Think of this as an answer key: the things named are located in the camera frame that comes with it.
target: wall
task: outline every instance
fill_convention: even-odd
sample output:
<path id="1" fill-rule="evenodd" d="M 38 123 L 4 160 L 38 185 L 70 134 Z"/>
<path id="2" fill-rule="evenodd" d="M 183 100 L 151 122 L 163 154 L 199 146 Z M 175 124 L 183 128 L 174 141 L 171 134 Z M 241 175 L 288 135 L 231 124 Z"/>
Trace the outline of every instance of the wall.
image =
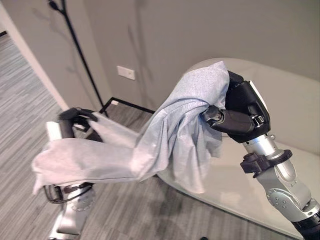
<path id="1" fill-rule="evenodd" d="M 0 21 L 0 33 L 4 32 L 6 29 L 5 29 L 5 26 L 2 24 L 2 22 Z"/>
<path id="2" fill-rule="evenodd" d="M 319 79 L 318 0 L 85 0 L 115 97 L 156 109 L 205 59 L 258 62 Z M 137 71 L 137 81 L 116 66 Z"/>
<path id="3" fill-rule="evenodd" d="M 51 10 L 44 0 L 1 2 L 8 15 L 6 20 L 11 23 L 9 35 L 61 107 L 100 109 L 63 16 Z M 92 75 L 107 102 L 112 95 L 83 1 L 68 0 L 67 5 Z"/>

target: robotic hand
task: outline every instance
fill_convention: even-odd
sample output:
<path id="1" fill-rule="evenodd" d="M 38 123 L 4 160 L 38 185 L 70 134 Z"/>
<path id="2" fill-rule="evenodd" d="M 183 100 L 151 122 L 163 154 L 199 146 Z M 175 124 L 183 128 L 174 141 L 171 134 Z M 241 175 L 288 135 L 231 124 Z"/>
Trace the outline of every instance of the robotic hand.
<path id="1" fill-rule="evenodd" d="M 243 144 L 248 154 L 240 164 L 254 173 L 266 197 L 306 240 L 320 240 L 320 204 L 296 176 L 290 150 L 278 149 L 270 131 L 270 116 L 252 82 L 229 71 L 225 108 L 210 106 L 203 114 L 211 128 Z"/>

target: cable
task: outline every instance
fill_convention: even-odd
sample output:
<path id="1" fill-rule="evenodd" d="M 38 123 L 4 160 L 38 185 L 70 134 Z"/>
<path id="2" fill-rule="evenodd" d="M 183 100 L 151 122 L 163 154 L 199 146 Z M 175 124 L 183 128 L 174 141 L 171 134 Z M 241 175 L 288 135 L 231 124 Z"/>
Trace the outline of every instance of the cable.
<path id="1" fill-rule="evenodd" d="M 43 186 L 44 193 L 45 193 L 46 198 L 47 198 L 47 199 L 49 200 L 49 202 L 52 203 L 52 204 L 64 204 L 64 203 L 66 203 L 66 202 L 69 202 L 69 201 L 77 198 L 77 197 L 80 197 L 81 195 L 87 193 L 89 190 L 92 189 L 92 185 L 88 185 L 88 186 L 86 186 L 86 187 L 88 187 L 87 190 L 79 193 L 79 194 L 76 195 L 76 196 L 73 196 L 73 197 L 70 197 L 70 198 L 64 200 L 64 199 L 63 199 L 63 195 L 62 195 L 62 191 L 61 191 L 61 188 L 60 188 L 60 187 L 58 187 L 58 188 L 59 188 L 59 190 L 58 190 L 59 193 L 58 193 L 58 194 L 59 194 L 59 196 L 60 196 L 61 199 L 54 199 L 53 196 L 52 196 L 52 194 L 51 194 L 51 191 L 50 191 L 50 188 L 52 188 L 52 186 L 51 186 L 51 185 L 47 185 L 47 187 L 48 187 L 48 189 L 46 189 L 46 186 Z"/>

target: floor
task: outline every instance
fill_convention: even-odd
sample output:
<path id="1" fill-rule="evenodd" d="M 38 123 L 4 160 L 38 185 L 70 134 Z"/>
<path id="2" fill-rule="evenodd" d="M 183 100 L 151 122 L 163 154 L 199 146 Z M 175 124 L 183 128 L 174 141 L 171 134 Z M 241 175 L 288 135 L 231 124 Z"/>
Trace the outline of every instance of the floor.
<path id="1" fill-rule="evenodd" d="M 59 211 L 32 195 L 31 162 L 47 142 L 45 122 L 61 111 L 8 35 L 0 37 L 0 240 L 45 240 Z M 138 131 L 149 113 L 111 105 L 110 118 Z M 291 240 L 204 204 L 157 177 L 96 184 L 81 240 Z"/>

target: towel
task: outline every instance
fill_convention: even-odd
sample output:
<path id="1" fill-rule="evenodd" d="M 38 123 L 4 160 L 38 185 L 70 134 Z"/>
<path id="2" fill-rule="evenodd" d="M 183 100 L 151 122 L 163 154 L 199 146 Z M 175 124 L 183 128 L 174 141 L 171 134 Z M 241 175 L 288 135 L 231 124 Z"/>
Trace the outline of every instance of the towel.
<path id="1" fill-rule="evenodd" d="M 80 138 L 50 141 L 35 157 L 33 193 L 43 185 L 142 181 L 172 167 L 175 181 L 203 193 L 211 157 L 219 157 L 222 134 L 200 114 L 225 107 L 229 74 L 222 61 L 187 72 L 142 130 L 134 132 L 95 112 L 89 121 L 103 142 Z"/>

